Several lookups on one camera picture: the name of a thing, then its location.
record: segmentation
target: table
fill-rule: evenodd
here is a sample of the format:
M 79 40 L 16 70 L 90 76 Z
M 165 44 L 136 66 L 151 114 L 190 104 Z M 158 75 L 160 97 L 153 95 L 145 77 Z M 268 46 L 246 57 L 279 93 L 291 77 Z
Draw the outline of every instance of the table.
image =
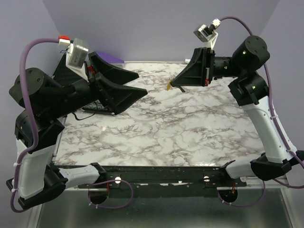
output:
M 185 93 L 166 91 L 169 78 L 185 66 L 125 64 L 140 76 L 127 85 L 145 88 L 148 95 L 117 116 L 76 121 L 68 115 L 56 165 L 215 166 L 258 157 L 263 145 L 229 92 L 231 78 L 185 87 Z

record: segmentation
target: wire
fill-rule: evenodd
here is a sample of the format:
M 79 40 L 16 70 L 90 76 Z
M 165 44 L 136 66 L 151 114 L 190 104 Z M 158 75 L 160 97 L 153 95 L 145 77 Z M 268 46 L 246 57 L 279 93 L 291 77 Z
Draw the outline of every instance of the wire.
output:
M 20 86 L 21 86 L 24 106 L 28 113 L 28 117 L 29 117 L 28 119 L 30 122 L 32 134 L 33 134 L 33 144 L 20 153 L 19 157 L 17 158 L 17 162 L 16 162 L 16 168 L 15 168 L 15 174 L 14 174 L 14 184 L 13 184 L 13 189 L 12 189 L 12 195 L 10 198 L 10 207 L 16 213 L 21 213 L 21 212 L 26 211 L 26 210 L 16 209 L 15 205 L 14 205 L 16 191 L 18 190 L 20 165 L 22 163 L 24 156 L 27 155 L 28 152 L 34 150 L 38 145 L 38 129 L 37 129 L 35 117 L 33 114 L 32 106 L 30 103 L 28 85 L 27 85 L 27 81 L 26 81 L 26 72 L 25 72 L 26 60 L 27 60 L 29 51 L 35 45 L 40 44 L 40 43 L 58 43 L 58 42 L 59 42 L 58 38 L 56 38 L 56 39 L 55 38 L 42 38 L 42 39 L 33 40 L 24 48 L 24 50 L 21 54 L 21 58 L 20 58 L 20 64 L 19 64 Z
M 89 184 L 89 186 L 96 186 L 96 185 L 101 185 L 101 184 L 107 184 L 107 183 L 111 183 L 111 182 L 115 182 L 115 181 L 118 181 L 118 180 L 107 180 L 107 181 L 103 181 L 103 182 L 100 182 L 100 183 L 95 183 L 95 184 Z M 130 187 L 130 190 L 131 190 L 131 196 L 130 196 L 130 199 L 128 200 L 128 202 L 126 202 L 125 204 L 121 205 L 121 206 L 117 206 L 117 207 L 108 207 L 108 206 L 102 206 L 102 205 L 99 205 L 99 204 L 93 204 L 92 201 L 91 201 L 91 194 L 88 195 L 88 199 L 90 201 L 90 204 L 89 205 L 94 205 L 97 208 L 104 208 L 104 209 L 121 209 L 121 208 L 124 208 L 126 206 L 128 206 L 131 201 L 133 200 L 133 196 L 134 196 L 134 191 L 133 191 L 133 188 L 132 188 L 132 185 L 127 182 L 127 181 L 124 181 L 124 180 L 119 180 L 121 182 L 124 182 L 126 183 L 129 187 Z
M 77 117 L 77 115 L 76 115 L 76 113 L 72 113 L 73 115 L 74 115 L 74 117 L 75 117 L 75 119 L 77 120 L 77 121 L 81 121 L 81 120 L 85 120 L 85 119 L 87 119 L 87 118 L 90 118 L 90 117 L 92 117 L 93 115 L 95 115 L 96 113 L 93 113 L 92 115 L 90 115 L 90 116 L 87 116 L 87 117 L 85 117 L 85 118 L 82 118 L 82 119 L 79 119 L 78 117 Z
M 233 17 L 233 16 L 227 16 L 227 17 L 221 18 L 220 21 L 223 21 L 223 20 L 226 20 L 226 19 L 233 19 L 233 20 L 238 21 L 239 23 L 241 23 L 245 27 L 245 29 L 248 31 L 248 33 L 251 36 L 253 35 L 252 31 L 249 29 L 249 27 L 241 19 L 239 19 L 237 17 Z M 268 67 L 267 67 L 266 63 L 264 64 L 264 69 L 265 69 L 266 78 L 267 78 L 267 82 L 268 82 L 268 88 L 269 88 L 269 111 L 270 111 L 271 116 L 276 117 L 275 109 L 274 109 L 274 106 L 273 106 L 273 99 L 272 99 L 273 94 L 272 94 L 271 79 L 270 79 L 270 74 L 269 74 L 269 70 L 268 70 Z M 280 124 L 279 124 L 277 118 L 272 118 L 272 120 L 274 121 L 275 127 L 276 127 L 276 129 L 277 129 L 277 131 L 280 135 L 280 138 L 283 141 L 284 146 L 287 149 L 287 152 L 289 152 L 304 169 L 304 163 L 301 161 L 301 159 L 293 151 L 291 151 L 291 148 L 290 148 L 290 146 L 287 142 L 287 139 L 284 136 L 284 133 L 283 133 L 281 127 L 280 127 Z M 289 184 L 285 184 L 285 183 L 283 183 L 279 180 L 276 180 L 276 179 L 273 179 L 273 180 L 275 182 L 279 183 L 279 184 L 282 184 L 282 185 L 284 185 L 286 187 L 289 187 L 289 188 L 292 188 L 292 189 L 303 189 L 304 188 L 304 185 L 302 185 L 302 186 L 292 186 L 292 185 L 289 185 Z
M 232 207 L 237 207 L 237 208 L 246 208 L 246 207 L 254 206 L 254 205 L 258 204 L 259 202 L 261 202 L 264 199 L 265 193 L 266 193 L 266 185 L 265 185 L 265 182 L 263 181 L 263 193 L 262 193 L 261 197 L 254 203 L 245 204 L 245 205 L 228 203 L 223 200 L 223 198 L 220 196 L 219 192 L 218 192 L 218 197 L 222 201 L 222 203 L 224 203 L 226 205 L 229 205 Z

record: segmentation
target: yellow object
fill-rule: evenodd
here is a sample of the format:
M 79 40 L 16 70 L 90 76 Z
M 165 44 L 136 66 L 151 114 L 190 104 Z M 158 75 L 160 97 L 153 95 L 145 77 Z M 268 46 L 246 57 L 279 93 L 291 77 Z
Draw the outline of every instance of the yellow object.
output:
M 172 80 L 170 79 L 170 80 L 169 80 L 169 83 L 167 84 L 167 91 L 170 90 L 171 87 L 172 87 L 172 86 L 171 86 L 171 82 L 172 82 Z

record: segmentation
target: gray wall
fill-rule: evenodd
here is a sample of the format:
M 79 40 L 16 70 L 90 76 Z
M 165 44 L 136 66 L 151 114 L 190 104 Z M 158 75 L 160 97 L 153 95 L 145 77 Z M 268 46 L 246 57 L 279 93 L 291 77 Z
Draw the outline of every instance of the gray wall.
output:
M 58 31 L 41 0 L 10 0 L 0 7 L 0 227 L 26 227 L 29 212 L 16 214 L 10 209 L 10 192 L 5 181 L 13 177 L 17 158 L 14 126 L 23 110 L 9 96 L 9 88 L 19 74 L 23 48 L 32 40 L 57 37 Z M 39 45 L 30 52 L 27 66 L 52 73 L 59 61 L 56 44 Z
M 271 58 L 268 62 L 274 91 L 274 105 L 295 146 L 304 150 L 304 1 L 281 0 L 267 23 L 262 38 Z M 304 184 L 304 170 L 294 167 L 288 174 L 293 185 Z M 293 190 L 294 205 L 304 210 L 304 190 Z
M 214 18 L 241 17 L 260 34 L 279 0 L 43 0 L 58 31 L 124 60 L 184 60 L 201 42 L 193 30 Z M 216 51 L 231 55 L 247 37 L 233 21 Z

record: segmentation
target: purple cable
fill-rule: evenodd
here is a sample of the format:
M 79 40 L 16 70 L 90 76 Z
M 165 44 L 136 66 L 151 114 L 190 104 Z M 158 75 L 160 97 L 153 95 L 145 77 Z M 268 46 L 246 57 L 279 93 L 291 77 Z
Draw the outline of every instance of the purple cable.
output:
M 233 19 L 233 20 L 238 21 L 239 23 L 241 23 L 246 28 L 246 30 L 248 31 L 248 33 L 251 36 L 253 35 L 252 31 L 249 29 L 249 27 L 241 19 L 239 19 L 237 17 L 233 17 L 233 16 L 227 16 L 227 17 L 223 17 L 223 18 L 221 18 L 219 20 L 223 21 L 223 20 L 226 20 L 226 19 Z M 267 78 L 268 87 L 269 87 L 269 110 L 270 110 L 271 116 L 276 116 L 274 105 L 273 105 L 273 99 L 272 99 L 273 95 L 272 95 L 271 79 L 270 79 L 270 75 L 269 75 L 269 70 L 268 70 L 267 64 L 264 64 L 264 69 L 265 69 L 266 78 Z M 285 138 L 285 136 L 284 136 L 284 134 L 283 134 L 283 132 L 281 130 L 279 122 L 277 121 L 276 118 L 273 118 L 273 121 L 274 121 L 275 127 L 276 127 L 276 129 L 277 129 L 277 131 L 278 131 L 278 133 L 280 135 L 280 138 L 282 139 L 283 144 L 286 147 L 287 151 L 299 162 L 299 164 L 304 169 L 304 163 L 301 161 L 301 159 L 293 151 L 291 151 L 291 148 L 288 145 L 287 139 Z M 283 182 L 281 182 L 279 180 L 276 180 L 276 179 L 274 179 L 274 181 L 277 182 L 277 183 L 279 183 L 279 184 L 282 184 L 282 185 L 284 185 L 286 187 L 292 188 L 292 189 L 303 189 L 304 188 L 304 185 L 302 185 L 302 186 L 292 186 L 292 185 L 289 185 L 289 184 L 285 184 L 285 183 L 283 183 Z
M 115 181 L 124 182 L 124 183 L 126 183 L 130 187 L 130 189 L 131 189 L 131 196 L 130 196 L 130 199 L 128 200 L 128 202 L 126 202 L 122 206 L 117 206 L 117 207 L 102 206 L 102 205 L 98 205 L 98 204 L 93 204 L 92 201 L 91 201 L 91 195 L 89 194 L 88 199 L 90 201 L 90 205 L 94 205 L 94 206 L 96 206 L 98 208 L 105 208 L 105 209 L 121 209 L 121 208 L 124 208 L 127 205 L 129 205 L 131 203 L 132 199 L 133 199 L 134 191 L 133 191 L 132 185 L 129 182 L 127 182 L 127 181 L 124 181 L 124 180 L 107 180 L 107 181 L 103 181 L 103 182 L 100 182 L 100 183 L 89 184 L 89 186 L 96 186 L 96 185 L 100 185 L 100 184 L 107 184 L 107 183 L 111 183 L 111 182 L 115 182 Z
M 262 193 L 261 197 L 256 202 L 251 203 L 251 204 L 246 204 L 246 205 L 228 203 L 221 198 L 219 192 L 218 192 L 218 197 L 222 201 L 222 203 L 227 204 L 229 206 L 233 206 L 233 207 L 237 207 L 237 208 L 246 208 L 246 207 L 254 206 L 254 205 L 258 204 L 259 202 L 261 202 L 265 196 L 265 193 L 266 193 L 265 190 L 266 190 L 266 186 L 265 186 L 265 182 L 263 181 L 263 193 Z
M 37 44 L 40 43 L 58 43 L 59 39 L 54 39 L 54 38 L 42 38 L 42 39 L 36 39 L 32 42 L 30 42 L 25 49 L 23 50 L 22 54 L 21 54 L 21 59 L 20 59 L 20 65 L 19 65 L 19 75 L 20 75 L 20 86 L 21 86 L 21 91 L 22 91 L 22 96 L 23 96 L 23 100 L 24 100 L 24 106 L 25 109 L 28 113 L 28 119 L 30 122 L 30 127 L 33 133 L 33 144 L 26 148 L 23 152 L 20 153 L 19 157 L 17 158 L 17 164 L 21 164 L 22 163 L 22 159 L 24 158 L 24 156 L 32 151 L 33 149 L 35 149 L 38 145 L 38 130 L 37 130 L 37 125 L 36 125 L 36 121 L 35 121 L 35 117 L 33 114 L 33 110 L 32 110 L 32 106 L 30 104 L 30 100 L 29 100 L 29 92 L 28 92 L 28 85 L 27 85 L 27 81 L 26 81 L 26 73 L 25 73 L 25 65 L 26 65 L 26 60 L 27 60 L 27 56 L 29 54 L 29 51 L 31 50 L 32 47 L 34 47 Z M 18 188 L 18 181 L 19 181 L 19 172 L 20 172 L 20 165 L 17 165 L 15 168 L 15 175 L 14 175 L 14 189 Z M 16 212 L 16 213 L 21 213 L 24 212 L 26 210 L 18 210 L 15 208 L 14 205 L 14 199 L 15 199 L 15 195 L 16 192 L 14 191 L 12 193 L 12 196 L 10 198 L 10 207 L 11 209 Z

